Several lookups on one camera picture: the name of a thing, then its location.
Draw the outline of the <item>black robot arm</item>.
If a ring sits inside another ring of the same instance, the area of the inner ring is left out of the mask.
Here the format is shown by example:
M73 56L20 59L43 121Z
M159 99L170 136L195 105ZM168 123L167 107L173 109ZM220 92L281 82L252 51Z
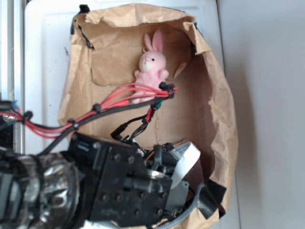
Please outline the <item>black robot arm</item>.
M0 151L3 229L79 229L85 222L152 226L185 208L189 183L175 178L179 157L156 145L145 160L134 146L75 133L67 151Z

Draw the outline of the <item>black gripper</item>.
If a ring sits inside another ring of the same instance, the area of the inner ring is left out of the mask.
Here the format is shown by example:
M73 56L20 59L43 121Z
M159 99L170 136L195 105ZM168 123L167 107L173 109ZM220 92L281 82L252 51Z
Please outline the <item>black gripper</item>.
M67 158L81 175L82 221L151 226L183 212L189 183L174 177L181 157L171 144L146 159L135 146L75 133Z

